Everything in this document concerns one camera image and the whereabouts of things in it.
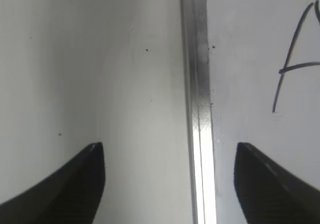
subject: white wall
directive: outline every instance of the white wall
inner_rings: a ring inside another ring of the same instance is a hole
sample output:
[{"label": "white wall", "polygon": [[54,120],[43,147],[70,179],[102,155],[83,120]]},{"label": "white wall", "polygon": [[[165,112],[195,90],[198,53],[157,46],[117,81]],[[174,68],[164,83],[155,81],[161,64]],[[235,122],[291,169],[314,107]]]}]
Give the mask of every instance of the white wall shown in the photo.
[{"label": "white wall", "polygon": [[[285,75],[273,102],[300,17],[316,0],[207,0],[218,224],[244,224],[234,184],[238,142],[249,142],[320,190],[320,67]],[[320,61],[312,8],[289,66]]]},{"label": "white wall", "polygon": [[0,203],[102,141],[97,224],[192,223],[183,73],[180,0],[1,0]]}]

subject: black marker writing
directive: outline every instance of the black marker writing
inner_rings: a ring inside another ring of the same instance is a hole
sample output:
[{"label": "black marker writing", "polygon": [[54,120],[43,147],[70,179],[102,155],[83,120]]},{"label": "black marker writing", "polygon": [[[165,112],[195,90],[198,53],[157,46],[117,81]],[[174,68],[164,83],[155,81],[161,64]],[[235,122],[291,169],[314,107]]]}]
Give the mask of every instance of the black marker writing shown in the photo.
[{"label": "black marker writing", "polygon": [[310,9],[313,7],[314,5],[314,12],[315,12],[315,15],[316,15],[316,18],[320,24],[320,10],[319,10],[319,1],[317,0],[315,3],[310,3],[307,8],[304,10],[300,20],[299,20],[299,23],[295,29],[295,32],[294,32],[294,35],[293,35],[293,38],[292,38],[292,41],[291,41],[291,45],[290,45],[290,48],[289,48],[289,51],[288,51],[288,54],[286,56],[286,60],[285,60],[285,63],[284,63],[284,66],[283,66],[283,69],[281,69],[279,71],[279,74],[281,74],[281,77],[280,77],[280,80],[279,80],[279,83],[278,83],[278,87],[276,89],[276,93],[275,93],[275,97],[274,97],[274,102],[273,102],[273,107],[272,107],[272,112],[275,113],[276,112],[276,107],[277,107],[277,102],[278,102],[278,98],[279,98],[279,94],[280,94],[280,90],[281,90],[281,86],[284,82],[284,78],[285,78],[285,74],[286,72],[289,72],[289,71],[292,71],[292,70],[296,70],[296,69],[300,69],[300,68],[306,68],[306,67],[312,67],[312,66],[320,66],[320,62],[318,61],[314,61],[314,62],[306,62],[306,63],[301,63],[301,64],[297,64],[297,65],[293,65],[293,66],[288,66],[289,65],[289,62],[290,62],[290,59],[291,59],[291,56],[292,56],[292,52],[295,48],[295,45],[296,45],[296,42],[298,40],[298,37],[299,37],[299,34],[300,34],[300,31],[301,31],[301,28],[306,20],[306,17],[310,11]]}]

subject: metal bar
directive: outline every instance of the metal bar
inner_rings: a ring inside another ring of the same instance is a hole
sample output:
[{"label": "metal bar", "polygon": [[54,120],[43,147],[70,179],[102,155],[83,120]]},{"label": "metal bar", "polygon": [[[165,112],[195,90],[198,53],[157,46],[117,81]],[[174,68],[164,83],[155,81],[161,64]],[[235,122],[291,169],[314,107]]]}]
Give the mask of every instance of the metal bar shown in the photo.
[{"label": "metal bar", "polygon": [[216,224],[207,1],[181,0],[194,224]]}]

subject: white surface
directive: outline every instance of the white surface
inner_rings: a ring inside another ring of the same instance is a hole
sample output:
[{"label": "white surface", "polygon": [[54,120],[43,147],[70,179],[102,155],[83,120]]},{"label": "white surface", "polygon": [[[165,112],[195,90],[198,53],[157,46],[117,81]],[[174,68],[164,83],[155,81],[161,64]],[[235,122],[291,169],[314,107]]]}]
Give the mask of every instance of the white surface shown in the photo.
[{"label": "white surface", "polygon": [[103,141],[97,224],[191,224],[183,70],[179,0],[1,0],[0,203]]},{"label": "white surface", "polygon": [[[316,0],[208,0],[210,79],[218,224],[246,223],[233,186],[238,142],[250,142],[320,189],[320,67],[285,75],[273,101],[298,21]],[[320,61],[312,8],[289,66]]]}]

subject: white panel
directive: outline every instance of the white panel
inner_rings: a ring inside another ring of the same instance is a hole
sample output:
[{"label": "white panel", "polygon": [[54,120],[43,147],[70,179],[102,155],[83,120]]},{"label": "white panel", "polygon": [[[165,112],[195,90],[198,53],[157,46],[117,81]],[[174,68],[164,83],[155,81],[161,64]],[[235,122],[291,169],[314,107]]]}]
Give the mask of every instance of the white panel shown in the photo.
[{"label": "white panel", "polygon": [[[316,0],[208,0],[210,80],[218,224],[246,223],[233,186],[238,142],[250,142],[320,189],[320,67],[285,75],[287,53],[306,7]],[[320,61],[320,25],[312,8],[289,66]]]},{"label": "white panel", "polygon": [[0,1],[0,203],[102,141],[97,224],[191,224],[180,0]]}]

